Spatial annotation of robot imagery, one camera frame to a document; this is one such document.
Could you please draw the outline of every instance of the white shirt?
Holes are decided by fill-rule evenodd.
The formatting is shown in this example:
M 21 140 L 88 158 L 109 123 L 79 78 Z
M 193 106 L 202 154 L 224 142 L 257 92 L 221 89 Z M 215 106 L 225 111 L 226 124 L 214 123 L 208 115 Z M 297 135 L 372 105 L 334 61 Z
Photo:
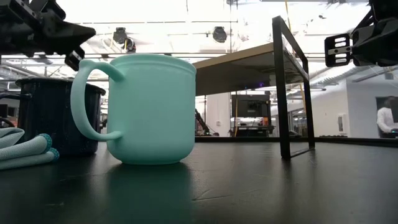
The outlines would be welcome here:
M 384 133 L 391 133 L 394 128 L 398 129 L 398 123 L 394 123 L 390 108 L 381 108 L 377 112 L 377 125 Z

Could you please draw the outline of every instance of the mug handle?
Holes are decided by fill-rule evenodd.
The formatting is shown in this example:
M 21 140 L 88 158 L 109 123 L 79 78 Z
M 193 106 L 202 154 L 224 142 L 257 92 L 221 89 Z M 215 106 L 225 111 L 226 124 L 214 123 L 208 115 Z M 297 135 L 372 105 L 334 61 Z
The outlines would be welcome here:
M 93 62 L 87 59 L 82 60 L 79 63 L 79 71 L 75 76 L 70 92 L 70 109 L 72 111 L 73 120 L 79 131 L 89 139 L 97 141 L 115 140 L 122 137 L 122 132 L 113 131 L 108 134 L 100 134 L 91 127 L 87 118 L 84 95 L 88 76 L 94 69 L 106 73 L 115 82 L 124 80 L 124 75 L 113 65 L 105 62 Z

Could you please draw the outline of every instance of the table surface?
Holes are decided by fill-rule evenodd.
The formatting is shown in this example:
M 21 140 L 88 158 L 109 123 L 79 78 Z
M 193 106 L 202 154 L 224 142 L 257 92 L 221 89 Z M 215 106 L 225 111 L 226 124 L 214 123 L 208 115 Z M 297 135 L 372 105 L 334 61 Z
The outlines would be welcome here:
M 3 223 L 398 223 L 398 150 L 197 143 L 179 164 L 95 156 L 0 172 Z M 302 143 L 292 148 L 303 148 Z
M 286 84 L 308 80 L 301 64 L 284 49 Z M 264 44 L 193 64 L 197 96 L 276 86 L 274 44 Z

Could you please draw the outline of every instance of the mint green mug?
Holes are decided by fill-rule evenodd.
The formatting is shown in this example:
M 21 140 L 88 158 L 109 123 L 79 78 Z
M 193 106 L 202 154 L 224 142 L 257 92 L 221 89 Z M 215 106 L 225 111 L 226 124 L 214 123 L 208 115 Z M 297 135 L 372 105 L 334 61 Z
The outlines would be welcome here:
M 94 69 L 109 75 L 107 134 L 91 127 L 82 97 Z M 109 152 L 123 163 L 176 163 L 195 142 L 195 76 L 192 64 L 165 55 L 82 60 L 70 94 L 73 119 L 86 137 L 107 141 Z

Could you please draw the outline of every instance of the light blue cloth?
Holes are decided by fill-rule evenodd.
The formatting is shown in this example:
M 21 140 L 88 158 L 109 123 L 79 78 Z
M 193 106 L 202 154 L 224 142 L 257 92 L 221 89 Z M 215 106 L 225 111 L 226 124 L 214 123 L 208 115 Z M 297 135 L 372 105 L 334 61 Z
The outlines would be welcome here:
M 48 134 L 15 145 L 23 135 L 24 130 L 19 128 L 0 129 L 0 170 L 54 162 L 59 158 L 58 151 L 51 148 Z

